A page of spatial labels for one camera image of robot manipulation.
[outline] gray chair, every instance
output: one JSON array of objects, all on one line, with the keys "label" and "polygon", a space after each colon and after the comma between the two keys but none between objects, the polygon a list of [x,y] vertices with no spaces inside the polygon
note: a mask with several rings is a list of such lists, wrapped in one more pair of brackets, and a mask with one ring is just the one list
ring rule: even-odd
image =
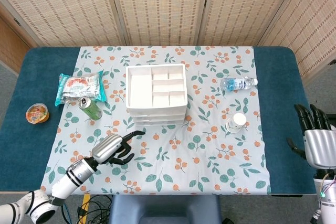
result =
[{"label": "gray chair", "polygon": [[[110,224],[221,224],[219,197],[114,195]],[[225,219],[223,223],[233,223]]]}]

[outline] green can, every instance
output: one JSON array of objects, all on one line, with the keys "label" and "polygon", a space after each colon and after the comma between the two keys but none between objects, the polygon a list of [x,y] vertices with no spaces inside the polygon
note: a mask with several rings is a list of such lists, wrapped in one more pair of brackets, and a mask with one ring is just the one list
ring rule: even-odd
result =
[{"label": "green can", "polygon": [[93,102],[88,97],[81,97],[78,99],[78,106],[81,110],[84,111],[86,115],[88,115],[92,120],[98,120],[103,115],[103,112],[100,108],[96,105],[95,102]]}]

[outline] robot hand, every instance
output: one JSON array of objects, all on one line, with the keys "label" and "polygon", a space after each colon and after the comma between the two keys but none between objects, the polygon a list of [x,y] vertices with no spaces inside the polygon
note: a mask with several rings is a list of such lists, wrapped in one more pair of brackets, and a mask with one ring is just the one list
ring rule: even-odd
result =
[{"label": "robot hand", "polygon": [[317,223],[322,216],[324,224],[335,223],[336,220],[336,131],[327,115],[314,105],[310,105],[313,113],[312,118],[309,110],[303,105],[296,104],[305,149],[298,149],[290,138],[287,139],[291,149],[304,159],[307,159],[311,167],[317,169],[314,175],[314,183],[319,198],[319,207],[311,219],[311,223]]},{"label": "robot hand", "polygon": [[[145,133],[142,131],[135,131],[124,137],[117,134],[108,135],[92,149],[92,157],[83,158],[67,169],[65,175],[53,185],[50,198],[44,191],[36,190],[15,203],[0,206],[0,224],[19,224],[25,214],[30,216],[33,223],[45,223],[64,201],[97,171],[98,165],[107,162],[120,165],[128,163],[133,158],[133,153],[125,159],[119,159],[131,150],[127,141],[143,134]],[[117,158],[114,157],[116,153],[120,153]]]}]

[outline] snack bag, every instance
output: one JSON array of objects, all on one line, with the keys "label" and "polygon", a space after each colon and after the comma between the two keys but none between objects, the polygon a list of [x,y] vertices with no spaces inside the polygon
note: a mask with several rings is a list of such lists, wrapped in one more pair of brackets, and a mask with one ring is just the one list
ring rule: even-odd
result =
[{"label": "snack bag", "polygon": [[81,77],[71,77],[61,73],[59,75],[58,90],[55,106],[62,103],[77,101],[80,97],[89,97],[94,101],[106,101],[102,83],[103,71],[86,74]]}]

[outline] gray floor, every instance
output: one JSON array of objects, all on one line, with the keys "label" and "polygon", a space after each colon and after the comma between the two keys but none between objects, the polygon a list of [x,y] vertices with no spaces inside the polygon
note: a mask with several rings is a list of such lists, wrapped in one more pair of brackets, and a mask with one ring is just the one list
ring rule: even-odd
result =
[{"label": "gray floor", "polygon": [[[335,79],[336,65],[330,66],[328,70],[305,87],[309,102],[314,103],[326,113],[336,114],[334,104],[336,97]],[[0,127],[12,96],[15,82],[16,77],[0,65]],[[15,202],[20,197],[17,194],[0,194],[0,205]],[[77,207],[81,206],[82,199],[82,196],[71,196],[66,201],[70,210],[72,223],[76,223],[78,220]],[[309,223],[317,205],[315,195],[305,195],[302,198],[221,196],[220,200],[223,218],[230,218],[235,224]],[[31,224],[32,222],[26,217],[22,223]],[[56,213],[49,223],[64,223],[60,211]]]}]

